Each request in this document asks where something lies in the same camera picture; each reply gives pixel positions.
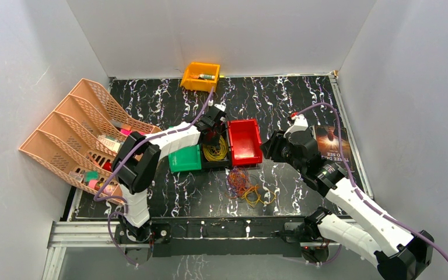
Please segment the green plastic bin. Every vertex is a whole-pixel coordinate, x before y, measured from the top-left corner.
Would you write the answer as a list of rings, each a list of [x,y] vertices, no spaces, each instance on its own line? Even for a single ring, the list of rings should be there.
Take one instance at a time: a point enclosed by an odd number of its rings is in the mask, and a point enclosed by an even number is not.
[[[184,136],[172,144],[168,154],[170,171],[172,173],[201,170],[200,149],[197,143],[200,134],[192,129],[185,131]]]

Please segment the red plastic bin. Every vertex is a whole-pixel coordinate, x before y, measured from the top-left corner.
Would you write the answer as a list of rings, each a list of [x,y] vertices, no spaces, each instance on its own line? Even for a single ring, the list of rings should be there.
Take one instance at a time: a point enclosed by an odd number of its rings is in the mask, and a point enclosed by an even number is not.
[[[262,142],[257,120],[227,122],[232,166],[255,166],[263,162]]]

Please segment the black plastic bin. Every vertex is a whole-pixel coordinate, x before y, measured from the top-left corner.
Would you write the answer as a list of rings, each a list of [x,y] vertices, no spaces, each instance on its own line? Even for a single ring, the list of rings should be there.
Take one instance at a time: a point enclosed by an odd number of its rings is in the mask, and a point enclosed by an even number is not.
[[[228,125],[224,122],[224,130],[216,146],[199,145],[202,169],[221,169],[232,165],[231,148],[228,139]]]

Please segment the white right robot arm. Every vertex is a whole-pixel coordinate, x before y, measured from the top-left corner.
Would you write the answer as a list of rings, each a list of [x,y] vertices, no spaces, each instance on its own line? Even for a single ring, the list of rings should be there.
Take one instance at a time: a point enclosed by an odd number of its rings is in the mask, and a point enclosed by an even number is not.
[[[349,171],[321,156],[317,141],[307,130],[275,131],[260,149],[266,159],[291,165],[303,181],[322,197],[346,211],[351,225],[318,207],[290,233],[314,242],[333,240],[368,260],[383,279],[416,279],[431,264],[433,237],[426,231],[411,233],[391,222],[391,216],[348,178]]]

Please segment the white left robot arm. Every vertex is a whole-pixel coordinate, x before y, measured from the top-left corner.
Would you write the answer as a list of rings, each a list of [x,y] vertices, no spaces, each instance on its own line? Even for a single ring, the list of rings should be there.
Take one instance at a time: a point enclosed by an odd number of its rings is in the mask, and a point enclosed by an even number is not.
[[[225,121],[226,107],[215,104],[194,121],[154,134],[132,132],[126,138],[111,164],[115,179],[120,184],[127,207],[124,218],[130,224],[128,235],[137,243],[150,238],[148,187],[152,184],[161,159],[180,149],[198,144],[218,144]]]

